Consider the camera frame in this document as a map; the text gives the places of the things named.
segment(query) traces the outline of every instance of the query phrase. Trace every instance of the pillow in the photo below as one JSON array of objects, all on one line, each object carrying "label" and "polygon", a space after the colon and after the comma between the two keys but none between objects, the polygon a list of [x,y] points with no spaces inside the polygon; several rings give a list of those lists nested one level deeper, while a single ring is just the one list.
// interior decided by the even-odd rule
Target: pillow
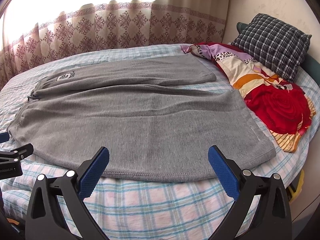
[{"label": "pillow", "polygon": [[312,35],[267,14],[258,14],[231,43],[283,79],[293,82]]}]

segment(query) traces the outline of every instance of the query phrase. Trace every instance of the blue rubber pad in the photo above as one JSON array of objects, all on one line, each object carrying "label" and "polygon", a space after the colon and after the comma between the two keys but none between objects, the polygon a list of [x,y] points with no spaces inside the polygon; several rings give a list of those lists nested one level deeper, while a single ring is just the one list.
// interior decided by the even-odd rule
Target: blue rubber pad
[{"label": "blue rubber pad", "polygon": [[108,163],[109,151],[104,148],[79,180],[78,196],[80,199],[91,196]]},{"label": "blue rubber pad", "polygon": [[7,132],[0,133],[0,143],[7,142],[7,141],[9,141],[9,139],[10,139],[9,133],[7,133]]},{"label": "blue rubber pad", "polygon": [[213,146],[209,148],[208,160],[226,194],[237,200],[240,194],[238,179]]}]

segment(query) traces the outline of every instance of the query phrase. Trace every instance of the green headboard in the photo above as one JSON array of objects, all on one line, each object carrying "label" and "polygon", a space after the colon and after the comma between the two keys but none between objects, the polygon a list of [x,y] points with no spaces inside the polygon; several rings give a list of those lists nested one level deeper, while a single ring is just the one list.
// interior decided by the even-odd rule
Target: green headboard
[{"label": "green headboard", "polygon": [[[238,32],[241,33],[247,26],[245,23],[237,23]],[[307,54],[301,67],[320,85],[320,63]]]}]

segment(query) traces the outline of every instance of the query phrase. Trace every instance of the wall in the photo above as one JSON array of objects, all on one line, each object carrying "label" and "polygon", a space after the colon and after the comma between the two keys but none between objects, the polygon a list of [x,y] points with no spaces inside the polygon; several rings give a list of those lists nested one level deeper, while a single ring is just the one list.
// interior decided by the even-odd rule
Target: wall
[{"label": "wall", "polygon": [[320,62],[320,24],[305,0],[229,0],[223,42],[237,36],[237,22],[250,23],[258,13],[266,13],[312,34],[309,54]]}]

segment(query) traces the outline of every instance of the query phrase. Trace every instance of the metal screw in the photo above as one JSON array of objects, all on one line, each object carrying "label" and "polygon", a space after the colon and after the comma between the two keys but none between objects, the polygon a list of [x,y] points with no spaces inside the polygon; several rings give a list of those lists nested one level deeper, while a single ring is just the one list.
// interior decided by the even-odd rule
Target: metal screw
[{"label": "metal screw", "polygon": [[278,173],[273,174],[273,177],[274,177],[275,179],[281,179],[281,177],[280,177],[280,175],[279,175]]},{"label": "metal screw", "polygon": [[68,171],[67,177],[73,177],[74,174],[75,174],[75,171]]},{"label": "metal screw", "polygon": [[249,170],[243,170],[242,173],[243,173],[244,176],[250,176],[251,175],[251,171],[249,171]]},{"label": "metal screw", "polygon": [[44,175],[43,174],[40,174],[38,177],[37,177],[38,180],[43,180],[44,179]]}]

